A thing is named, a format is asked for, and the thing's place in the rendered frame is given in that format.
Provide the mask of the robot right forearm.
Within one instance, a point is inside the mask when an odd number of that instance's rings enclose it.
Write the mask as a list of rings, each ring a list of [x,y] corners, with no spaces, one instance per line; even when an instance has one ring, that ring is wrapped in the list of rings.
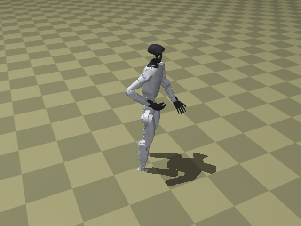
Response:
[[[132,100],[139,102],[142,105],[150,106],[151,104],[147,102],[147,98],[140,96],[138,93],[136,93],[134,90],[130,90],[128,95],[132,98]]]

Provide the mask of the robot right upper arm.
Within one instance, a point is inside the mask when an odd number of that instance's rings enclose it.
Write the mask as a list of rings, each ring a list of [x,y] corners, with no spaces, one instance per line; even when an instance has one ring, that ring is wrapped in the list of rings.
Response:
[[[140,88],[144,83],[148,82],[152,76],[153,73],[150,70],[144,71],[140,77],[126,89],[126,95],[128,95],[130,90],[135,91],[135,89]]]

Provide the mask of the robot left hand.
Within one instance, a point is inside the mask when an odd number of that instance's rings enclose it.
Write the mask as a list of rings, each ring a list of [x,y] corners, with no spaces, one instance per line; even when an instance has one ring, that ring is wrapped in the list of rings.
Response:
[[[175,107],[176,107],[176,109],[177,109],[177,111],[178,111],[178,114],[179,114],[179,110],[180,110],[180,112],[181,112],[181,110],[182,110],[182,112],[184,113],[184,111],[183,111],[183,109],[185,110],[185,108],[183,107],[183,105],[186,107],[186,105],[184,104],[184,103],[182,103],[182,102],[180,102],[180,101],[178,101],[178,98],[175,96],[175,98],[176,98],[176,100],[177,101],[175,101],[175,102],[173,102],[173,104],[175,105]],[[178,108],[179,108],[179,110],[178,110]],[[182,109],[183,108],[183,109]],[[185,110],[186,111],[186,110]],[[181,112],[181,113],[182,113]]]

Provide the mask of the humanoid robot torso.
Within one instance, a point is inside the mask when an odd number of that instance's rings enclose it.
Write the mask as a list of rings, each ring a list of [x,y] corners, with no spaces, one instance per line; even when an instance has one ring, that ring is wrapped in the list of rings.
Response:
[[[143,96],[146,97],[147,99],[153,101],[153,103],[157,103],[155,101],[155,98],[159,93],[161,81],[163,78],[163,66],[161,63],[157,63],[157,64],[159,65],[158,68],[154,68],[152,66],[156,66],[156,65],[152,65],[151,67],[145,66],[145,68],[143,70],[143,72],[150,70],[153,73],[153,76],[151,77],[151,79],[142,85]],[[150,114],[152,114],[152,115],[156,111],[156,110],[152,109],[152,107],[147,107],[147,106],[143,105],[143,114],[146,110],[150,110]]]

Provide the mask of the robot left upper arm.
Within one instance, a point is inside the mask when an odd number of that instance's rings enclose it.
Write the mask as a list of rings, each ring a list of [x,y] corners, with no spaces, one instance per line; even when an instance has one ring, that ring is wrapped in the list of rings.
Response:
[[[166,71],[165,71],[165,63],[164,62],[160,62],[163,66],[163,78],[161,81],[161,86],[166,88],[168,85],[170,85],[170,81],[168,79],[166,79]]]

